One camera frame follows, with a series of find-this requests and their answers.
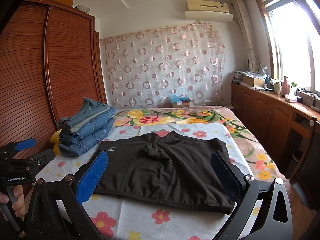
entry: sheer curtain with circles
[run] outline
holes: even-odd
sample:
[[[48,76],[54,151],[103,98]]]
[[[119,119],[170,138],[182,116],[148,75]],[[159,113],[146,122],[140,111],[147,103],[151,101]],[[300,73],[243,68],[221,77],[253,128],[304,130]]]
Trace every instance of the sheer curtain with circles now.
[[[220,103],[225,47],[213,25],[191,24],[102,40],[112,106],[167,107],[170,96]]]

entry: window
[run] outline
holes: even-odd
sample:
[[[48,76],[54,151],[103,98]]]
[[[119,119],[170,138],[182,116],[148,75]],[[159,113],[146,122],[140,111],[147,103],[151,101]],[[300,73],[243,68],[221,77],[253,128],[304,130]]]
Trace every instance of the window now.
[[[256,0],[267,31],[271,75],[320,92],[320,36],[294,0]]]

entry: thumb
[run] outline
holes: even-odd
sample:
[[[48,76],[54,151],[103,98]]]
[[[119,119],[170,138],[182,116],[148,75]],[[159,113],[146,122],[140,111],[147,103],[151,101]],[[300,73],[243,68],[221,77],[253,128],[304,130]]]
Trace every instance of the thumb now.
[[[2,193],[0,192],[0,203],[1,203],[1,204],[7,204],[8,201],[9,201],[9,197],[8,197],[7,195],[5,195],[5,194],[2,194]]]

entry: blue jeans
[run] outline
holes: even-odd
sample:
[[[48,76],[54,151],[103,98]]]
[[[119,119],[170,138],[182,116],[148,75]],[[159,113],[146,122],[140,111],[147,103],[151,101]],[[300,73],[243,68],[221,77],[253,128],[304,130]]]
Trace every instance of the blue jeans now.
[[[81,140],[77,140],[75,137],[67,134],[63,134],[60,138],[59,150],[60,152],[69,157],[73,155],[82,155],[89,151],[98,142],[108,136],[115,119],[112,117],[109,121],[103,125],[100,129],[97,129],[92,134],[84,137]]]
[[[60,122],[57,122],[57,126],[62,130],[70,130],[73,126],[87,119],[88,117],[109,108],[110,106],[102,102],[97,102],[90,98],[83,98],[83,104],[80,108],[80,111],[71,117],[61,118]]]
[[[97,115],[96,117],[86,122],[84,126],[82,126],[78,131],[72,133],[72,135],[68,131],[62,130],[60,133],[60,138],[65,134],[68,134],[76,138],[77,140],[82,140],[83,138],[87,137],[88,135],[92,134],[94,131],[105,125],[115,113],[116,110],[111,107],[109,110]]]

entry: finger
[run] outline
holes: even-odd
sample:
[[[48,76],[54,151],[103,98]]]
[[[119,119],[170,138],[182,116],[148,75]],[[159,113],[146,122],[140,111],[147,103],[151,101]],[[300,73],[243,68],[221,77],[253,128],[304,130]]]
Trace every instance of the finger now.
[[[20,197],[17,198],[15,202],[12,204],[13,211],[19,211],[24,205],[24,195],[22,194]]]
[[[15,215],[18,218],[22,218],[23,216],[25,216],[26,215],[26,207],[25,207],[25,205],[23,205],[23,207],[20,210],[16,211]]]
[[[13,188],[13,195],[14,195],[15,198],[20,197],[22,194],[23,194],[23,187],[22,187],[22,185],[15,186],[15,187]]]
[[[7,204],[8,201],[9,201],[9,197],[8,197],[7,195],[5,195],[5,194],[2,194],[2,193],[0,192],[0,203],[1,203],[1,204]]]

